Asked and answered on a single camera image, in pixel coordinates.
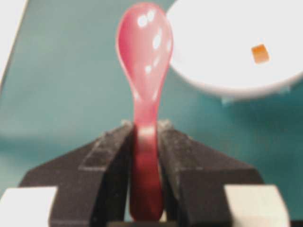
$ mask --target white clamp pad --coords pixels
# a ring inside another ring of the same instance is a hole
[[[9,188],[0,200],[1,227],[49,227],[57,187]]]
[[[275,185],[225,185],[233,227],[289,227],[284,201]]]

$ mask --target white plate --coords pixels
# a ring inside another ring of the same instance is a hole
[[[249,98],[303,76],[302,0],[178,0],[167,12],[174,35],[171,66],[218,96]],[[269,61],[256,64],[264,44]]]

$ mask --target teal background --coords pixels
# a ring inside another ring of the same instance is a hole
[[[16,187],[28,169],[132,119],[115,35],[123,12],[136,2],[30,0],[0,97],[0,196]],[[173,0],[154,2],[167,10]],[[170,69],[159,117],[254,165],[266,183],[278,185],[292,219],[299,219],[302,97],[299,84],[286,95],[223,106]]]

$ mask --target red plastic spoon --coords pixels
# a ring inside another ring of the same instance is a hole
[[[135,220],[159,220],[163,212],[157,115],[172,45],[171,28],[159,6],[139,3],[123,15],[118,27],[116,50],[134,99],[135,143],[130,212]]]

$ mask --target spoon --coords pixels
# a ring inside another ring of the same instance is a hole
[[[116,36],[116,51],[134,100],[130,213],[135,220],[159,220],[163,212],[157,115],[172,45],[171,28],[159,6],[138,3],[123,15]]]

